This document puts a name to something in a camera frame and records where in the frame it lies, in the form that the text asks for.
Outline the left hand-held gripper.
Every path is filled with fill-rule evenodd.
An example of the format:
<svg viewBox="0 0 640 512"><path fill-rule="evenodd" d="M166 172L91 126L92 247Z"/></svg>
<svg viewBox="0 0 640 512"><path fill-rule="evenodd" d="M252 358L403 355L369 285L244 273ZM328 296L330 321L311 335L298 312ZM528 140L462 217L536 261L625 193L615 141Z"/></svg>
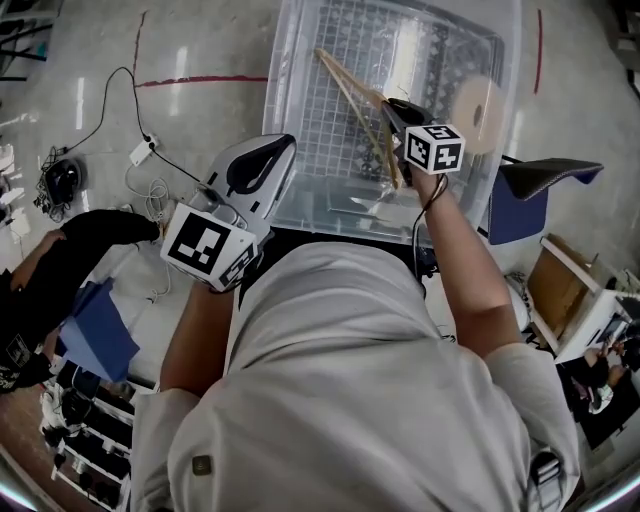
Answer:
<svg viewBox="0 0 640 512"><path fill-rule="evenodd" d="M296 149L292 135L268 134L222 151L205 184L177 204L162 259L217 293L238 287L271 234Z"/></svg>

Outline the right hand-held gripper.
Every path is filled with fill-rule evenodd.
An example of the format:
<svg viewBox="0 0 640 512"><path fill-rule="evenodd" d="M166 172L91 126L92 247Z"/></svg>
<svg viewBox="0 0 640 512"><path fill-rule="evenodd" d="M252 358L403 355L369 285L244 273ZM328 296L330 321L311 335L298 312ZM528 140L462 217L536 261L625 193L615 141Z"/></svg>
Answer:
<svg viewBox="0 0 640 512"><path fill-rule="evenodd" d="M401 143L396 156L407 186L413 182L412 167L427 175L461 170L466 140L453 125L431 125L435 117L429 111L398 98L383 101L381 113L390 134Z"/></svg>

